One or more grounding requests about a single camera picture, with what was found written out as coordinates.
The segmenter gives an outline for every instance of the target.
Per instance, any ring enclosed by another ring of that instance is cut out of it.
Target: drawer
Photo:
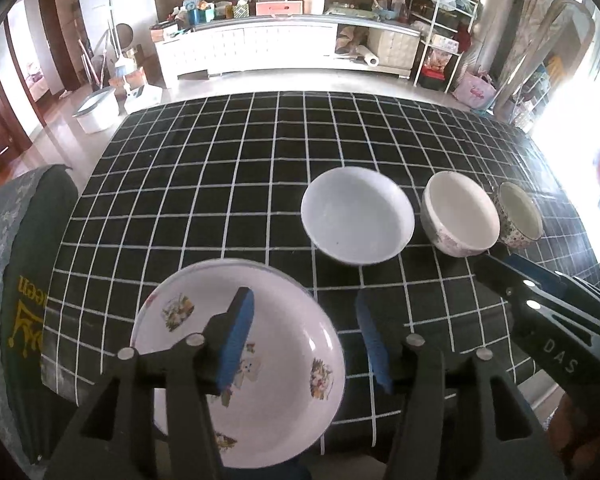
[[[257,2],[256,16],[277,14],[302,14],[302,2]]]

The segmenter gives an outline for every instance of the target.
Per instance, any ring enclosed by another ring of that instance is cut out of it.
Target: dark circle decoration
[[[125,50],[134,41],[134,30],[126,23],[116,25],[118,36],[120,37],[120,48]]]

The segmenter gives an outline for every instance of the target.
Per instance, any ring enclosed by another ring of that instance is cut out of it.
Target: tile floor
[[[467,109],[451,95],[414,88],[410,81],[396,76],[343,70],[264,70],[213,78],[183,76],[176,88],[163,92],[162,102],[251,91],[291,90],[366,92]],[[45,118],[47,127],[33,137],[33,146],[11,164],[6,175],[0,176],[0,184],[45,164],[66,164],[72,168],[72,179],[82,192],[97,161],[126,115],[121,102],[120,116],[112,127],[96,134],[86,134],[72,114],[89,93],[90,88],[83,86],[62,100],[59,107]]]

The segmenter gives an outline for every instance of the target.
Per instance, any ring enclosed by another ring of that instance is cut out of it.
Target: silver bolt
[[[493,352],[484,346],[475,351],[475,355],[482,361],[489,361],[493,357]]]
[[[187,336],[189,346],[202,346],[205,343],[205,337],[202,334],[191,334]]]
[[[123,361],[127,361],[131,359],[136,354],[136,351],[131,347],[121,348],[118,351],[118,359]]]
[[[407,336],[407,345],[422,346],[424,345],[424,338],[420,334],[409,334]]]

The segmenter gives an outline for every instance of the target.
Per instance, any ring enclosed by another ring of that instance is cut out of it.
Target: black checkered tablecloth
[[[520,130],[451,108],[368,94],[278,92],[169,104],[126,118],[104,152],[64,234],[45,311],[43,381],[80,404],[129,345],[145,298],[181,267],[246,258],[294,277],[338,331],[344,400],[320,441],[394,430],[401,399],[374,384],[354,297],[402,316],[443,349],[488,346],[520,383],[536,371],[509,339],[509,306],[474,281],[470,260],[427,240],[418,218],[390,261],[346,267],[316,250],[300,219],[312,178],[344,166],[380,171],[414,211],[429,178],[456,170],[491,190],[506,180],[538,202],[544,237],[521,252],[594,284],[600,271],[582,222]]]

